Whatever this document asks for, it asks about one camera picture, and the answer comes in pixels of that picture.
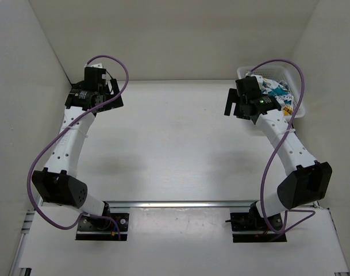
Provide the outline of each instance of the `laundry basket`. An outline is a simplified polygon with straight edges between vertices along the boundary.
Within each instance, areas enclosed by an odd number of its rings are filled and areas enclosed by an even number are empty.
[[[245,78],[245,75],[247,74],[247,72],[249,72],[254,67],[255,66],[239,67],[239,69],[237,69],[237,75],[239,76],[239,79]],[[276,66],[276,65],[263,65],[258,69],[254,70],[253,73],[256,75],[261,75],[267,79],[273,79],[277,82],[285,81],[289,85],[290,91],[294,96],[293,105],[294,105],[294,108],[296,107],[296,104],[300,96],[300,90],[297,90],[296,84],[293,78],[291,77],[291,74],[288,72],[286,68],[284,68],[283,66]],[[304,115],[305,115],[305,108],[302,101],[295,118],[301,118]],[[285,116],[285,118],[289,120],[291,116],[288,115],[288,116]]]

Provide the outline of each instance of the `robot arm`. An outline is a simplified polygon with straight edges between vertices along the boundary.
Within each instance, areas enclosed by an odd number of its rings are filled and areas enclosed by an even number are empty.
[[[232,103],[236,103],[234,115],[252,120],[276,148],[288,126],[280,105],[274,97],[261,93],[254,76],[237,80],[236,86],[237,90],[229,90],[225,115],[230,115]],[[264,199],[267,217],[324,198],[332,174],[327,162],[319,163],[294,133],[287,135],[278,156],[287,178]],[[255,219],[263,218],[260,201],[252,204],[249,212]]]
[[[107,215],[109,206],[91,196],[87,185],[76,178],[79,155],[97,113],[123,106],[122,99],[119,97],[97,112],[87,114],[74,126],[69,124],[86,110],[119,93],[117,81],[111,79],[107,84],[105,76],[106,69],[101,64],[85,68],[84,80],[72,86],[65,103],[60,132],[71,129],[55,144],[43,170],[35,170],[32,175],[33,184],[45,202],[73,207],[97,216]]]

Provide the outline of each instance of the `folded cloth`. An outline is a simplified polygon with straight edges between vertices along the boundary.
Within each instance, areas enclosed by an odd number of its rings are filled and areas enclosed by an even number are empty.
[[[251,74],[251,72],[247,73],[246,76],[255,76],[261,92],[275,97],[284,110],[284,114],[291,115],[294,108],[294,96],[286,82],[283,80],[276,82],[275,80],[264,78],[261,75]]]

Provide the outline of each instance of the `white bin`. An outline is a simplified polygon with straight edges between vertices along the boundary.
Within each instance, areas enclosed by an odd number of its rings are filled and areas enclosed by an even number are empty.
[[[245,78],[246,73],[249,72],[254,67],[255,66],[239,67],[239,69],[237,69],[237,76],[239,77],[239,79]],[[283,66],[266,64],[266,65],[259,67],[256,70],[254,70],[253,73],[256,75],[261,75],[267,79],[273,79],[277,82],[285,81],[289,85],[290,90],[291,90],[292,94],[294,95],[293,105],[294,105],[294,108],[296,107],[296,104],[297,104],[299,97],[300,97],[300,90],[297,90],[296,84],[295,84],[293,78],[291,77],[291,74],[288,72],[288,70],[286,68],[284,68]],[[295,118],[301,118],[304,115],[305,115],[305,108],[304,108],[303,101],[302,101]],[[291,116],[285,116],[285,118],[287,120],[289,120],[291,118]]]

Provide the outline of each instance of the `wall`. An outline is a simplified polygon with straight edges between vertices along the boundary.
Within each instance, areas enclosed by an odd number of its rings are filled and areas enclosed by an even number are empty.
[[[306,77],[305,118],[298,134],[333,175],[330,207],[350,268],[350,0],[320,0],[293,60]]]
[[[28,208],[26,175],[56,134],[68,82],[25,0],[0,0],[0,275]]]
[[[318,0],[30,2],[77,82],[87,58],[103,53],[125,62],[131,80],[234,79],[239,66],[289,57]]]

